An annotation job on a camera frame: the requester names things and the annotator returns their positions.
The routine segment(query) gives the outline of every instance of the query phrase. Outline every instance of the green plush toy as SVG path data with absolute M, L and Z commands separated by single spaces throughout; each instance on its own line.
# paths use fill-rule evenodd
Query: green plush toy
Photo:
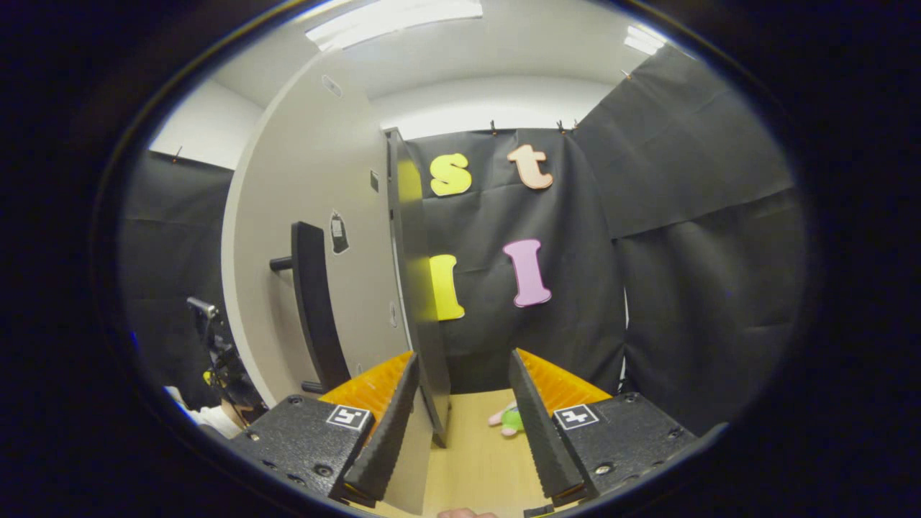
M 524 430 L 524 424 L 521 423 L 521 414 L 518 412 L 518 404 L 512 401 L 505 409 L 496 412 L 489 418 L 489 426 L 502 425 L 502 435 L 512 437 L 516 433 Z

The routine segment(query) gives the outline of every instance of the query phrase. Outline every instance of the ceiling light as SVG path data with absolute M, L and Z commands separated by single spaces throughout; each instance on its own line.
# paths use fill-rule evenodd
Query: ceiling light
M 641 53 L 652 55 L 665 45 L 665 38 L 654 30 L 630 26 L 627 27 L 627 37 L 624 44 L 633 47 Z
M 311 10 L 309 10 L 309 11 L 307 11 L 306 13 L 300 15 L 299 17 L 294 18 L 293 20 L 291 20 L 291 22 L 292 22 L 292 23 L 301 23 L 301 22 L 307 21 L 307 20 L 309 20 L 309 19 L 311 19 L 311 18 L 313 18 L 313 17 L 316 17 L 316 16 L 321 15 L 321 14 L 327 12 L 327 11 L 330 11 L 330 10 L 332 10 L 332 9 L 335 9 L 335 8 L 338 7 L 338 6 L 342 6 L 342 5 L 344 5 L 344 4 L 348 4 L 349 2 L 352 2 L 352 1 L 353 1 L 353 0 L 329 0 L 328 2 L 323 2 L 322 4 L 320 4 L 320 5 L 318 5 L 318 6 L 314 7 L 314 8 L 312 8 Z
M 627 28 L 627 33 L 639 40 L 646 40 L 650 42 L 655 41 L 658 43 L 664 43 L 668 41 L 665 39 L 665 36 L 662 36 L 652 29 L 647 29 L 646 27 L 634 27 L 631 25 Z
M 638 40 L 633 36 L 627 36 L 627 39 L 624 40 L 624 44 L 628 47 L 637 49 L 641 53 L 647 53 L 649 55 L 656 53 L 656 51 L 659 49 L 659 47 L 650 45 L 645 41 Z
M 321 51 L 327 51 L 344 49 L 425 23 L 482 17 L 480 0 L 378 0 L 308 30 L 306 34 Z

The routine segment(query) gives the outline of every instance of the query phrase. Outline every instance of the black cloth wall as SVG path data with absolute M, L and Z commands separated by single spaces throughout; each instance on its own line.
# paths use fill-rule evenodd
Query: black cloth wall
M 119 277 L 129 324 L 154 377 L 179 388 L 193 408 L 219 401 L 202 378 L 210 360 L 185 300 L 206 300 L 226 314 L 220 238 L 232 174 L 147 151 L 122 210 Z M 229 338 L 229 329 L 220 332 Z
M 507 154 L 531 144 L 546 154 L 547 189 L 523 184 Z M 454 284 L 466 314 L 440 323 L 453 393 L 508 387 L 510 351 L 521 347 L 608 391 L 623 361 L 624 292 L 598 186 L 571 135 L 511 130 L 437 135 L 406 142 L 423 173 L 429 252 L 457 257 Z M 428 181 L 435 157 L 461 153 L 472 186 L 438 197 Z M 537 239 L 544 304 L 519 308 L 502 247 Z
M 665 47 L 631 76 L 574 140 L 624 279 L 627 378 L 701 434 L 731 420 L 783 355 L 803 216 L 782 149 L 706 64 Z

